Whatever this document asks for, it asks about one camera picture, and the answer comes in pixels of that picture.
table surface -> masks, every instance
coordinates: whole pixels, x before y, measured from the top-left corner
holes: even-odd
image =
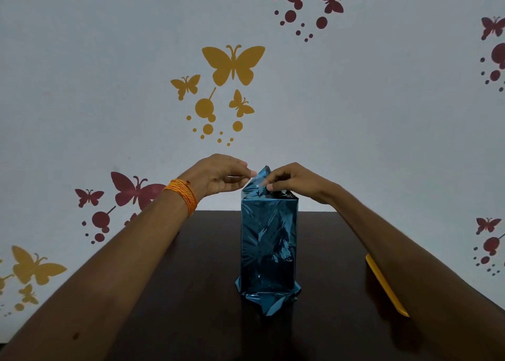
[[[240,298],[240,212],[196,211],[155,270],[107,361],[433,360],[336,212],[299,212],[298,300],[273,317]]]

